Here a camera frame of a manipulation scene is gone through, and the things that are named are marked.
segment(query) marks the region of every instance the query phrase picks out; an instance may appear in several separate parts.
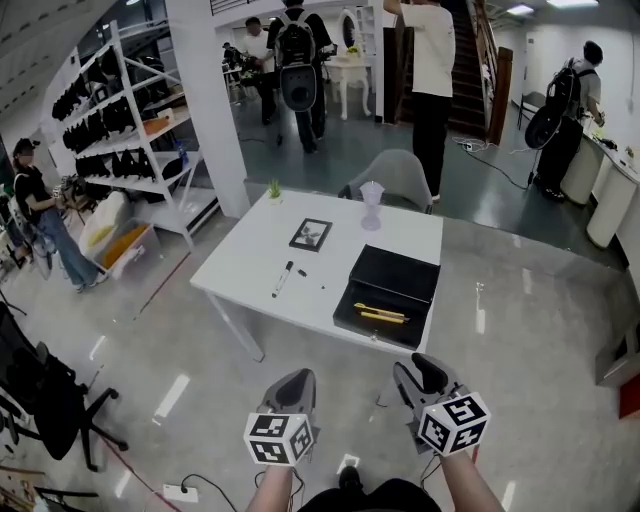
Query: photo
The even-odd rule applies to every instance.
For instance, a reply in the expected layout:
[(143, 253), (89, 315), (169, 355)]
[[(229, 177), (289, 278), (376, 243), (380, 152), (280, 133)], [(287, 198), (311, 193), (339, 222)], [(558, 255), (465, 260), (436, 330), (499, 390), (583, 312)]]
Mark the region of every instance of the photo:
[(318, 252), (331, 229), (331, 222), (305, 219), (293, 236), (290, 247)]

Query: pen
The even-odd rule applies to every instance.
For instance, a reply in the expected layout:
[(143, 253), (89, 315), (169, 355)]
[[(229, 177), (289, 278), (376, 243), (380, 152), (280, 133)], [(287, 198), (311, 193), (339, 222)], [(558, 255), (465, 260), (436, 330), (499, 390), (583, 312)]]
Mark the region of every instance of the pen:
[(291, 272), (292, 268), (293, 268), (293, 261), (289, 261), (287, 263), (287, 266), (284, 267), (284, 272), (282, 272), (280, 279), (278, 279), (278, 284), (276, 284), (275, 290), (273, 290), (273, 293), (271, 294), (271, 296), (274, 299), (278, 296), (278, 294), (280, 293), (280, 290), (282, 290), (282, 287), (284, 286), (284, 283), (286, 282), (287, 277), (289, 277), (289, 272)]

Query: wire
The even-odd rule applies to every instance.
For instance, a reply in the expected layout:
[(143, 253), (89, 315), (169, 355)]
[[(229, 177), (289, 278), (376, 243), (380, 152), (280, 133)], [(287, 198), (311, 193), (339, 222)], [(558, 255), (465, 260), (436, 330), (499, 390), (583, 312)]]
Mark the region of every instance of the wire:
[(185, 476), (182, 479), (182, 482), (180, 483), (180, 487), (183, 487), (184, 483), (187, 481), (187, 478), (191, 478), (192, 476), (195, 476), (196, 478), (200, 478), (201, 480), (204, 480), (208, 484), (213, 485), (216, 489), (218, 489), (218, 491), (220, 491), (220, 494), (222, 494), (222, 497), (225, 500), (227, 500), (227, 503), (229, 504), (229, 506), (231, 507), (233, 512), (238, 512), (238, 509), (236, 509), (236, 507), (234, 507), (233, 503), (231, 503), (231, 500), (227, 497), (227, 495), (224, 493), (224, 491), (220, 487), (218, 487), (216, 484), (214, 484), (211, 480), (203, 477), (202, 475), (199, 475), (198, 473), (191, 473), (191, 474)]

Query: black backpack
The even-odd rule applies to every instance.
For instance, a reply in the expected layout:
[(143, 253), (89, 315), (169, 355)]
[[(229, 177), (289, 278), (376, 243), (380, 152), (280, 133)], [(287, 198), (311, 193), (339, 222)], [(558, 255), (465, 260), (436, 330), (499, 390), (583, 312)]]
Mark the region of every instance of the black backpack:
[(578, 73), (573, 65), (571, 59), (554, 75), (547, 87), (544, 106), (529, 121), (524, 139), (530, 148), (544, 147), (560, 128), (563, 116), (574, 111), (577, 119), (584, 116), (584, 109), (580, 106), (580, 78), (597, 73), (593, 69)]

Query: black box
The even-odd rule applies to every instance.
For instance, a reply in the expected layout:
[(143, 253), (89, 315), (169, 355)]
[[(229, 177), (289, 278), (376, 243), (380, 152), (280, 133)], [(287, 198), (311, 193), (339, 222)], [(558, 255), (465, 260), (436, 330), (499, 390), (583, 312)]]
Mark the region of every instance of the black box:
[[(349, 283), (333, 313), (333, 323), (415, 350), (422, 339), (439, 275), (439, 265), (365, 245), (349, 274)], [(402, 313), (409, 321), (397, 324), (364, 317), (354, 307), (358, 302)]]

